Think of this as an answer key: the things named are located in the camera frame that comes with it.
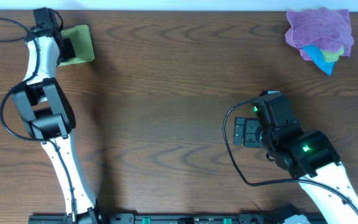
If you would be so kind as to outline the green microfiber cloth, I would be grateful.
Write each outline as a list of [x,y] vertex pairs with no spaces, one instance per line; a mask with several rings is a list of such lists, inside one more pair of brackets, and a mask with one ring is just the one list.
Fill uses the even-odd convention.
[[59,66],[92,62],[95,59],[90,28],[79,25],[62,31],[66,49],[61,53]]

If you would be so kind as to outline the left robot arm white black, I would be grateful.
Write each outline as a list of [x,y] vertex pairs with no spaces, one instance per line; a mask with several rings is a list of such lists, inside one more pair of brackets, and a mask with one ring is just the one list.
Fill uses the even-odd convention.
[[35,30],[28,37],[27,73],[12,100],[30,139],[50,158],[65,198],[63,223],[101,223],[98,201],[86,180],[75,146],[76,119],[57,82],[57,67],[91,62],[94,51],[87,25],[57,35]]

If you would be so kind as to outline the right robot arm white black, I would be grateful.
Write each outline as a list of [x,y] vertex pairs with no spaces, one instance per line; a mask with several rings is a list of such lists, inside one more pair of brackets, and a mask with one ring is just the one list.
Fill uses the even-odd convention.
[[296,119],[282,123],[237,117],[234,144],[267,150],[269,160],[287,171],[319,208],[327,223],[358,223],[358,196],[346,168],[320,131],[303,132]]

